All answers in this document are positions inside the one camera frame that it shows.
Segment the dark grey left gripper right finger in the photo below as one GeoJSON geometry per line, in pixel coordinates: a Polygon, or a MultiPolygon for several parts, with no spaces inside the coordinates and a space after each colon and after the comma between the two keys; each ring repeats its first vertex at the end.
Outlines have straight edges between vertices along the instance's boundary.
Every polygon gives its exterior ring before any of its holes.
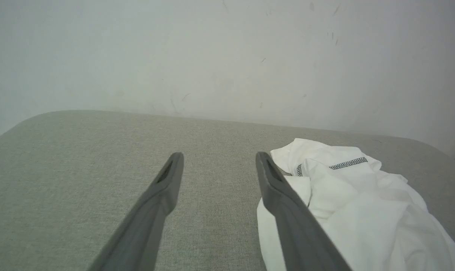
{"type": "Polygon", "coordinates": [[[256,154],[262,201],[276,220],[288,271],[349,271],[350,266],[266,152],[256,154]]]}

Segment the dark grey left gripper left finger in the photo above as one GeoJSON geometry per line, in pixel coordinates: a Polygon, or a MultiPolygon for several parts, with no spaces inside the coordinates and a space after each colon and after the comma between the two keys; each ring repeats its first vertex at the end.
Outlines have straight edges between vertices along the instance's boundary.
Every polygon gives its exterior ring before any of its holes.
{"type": "Polygon", "coordinates": [[[124,217],[90,271],[153,271],[165,219],[175,209],[184,155],[175,152],[124,217]]]}

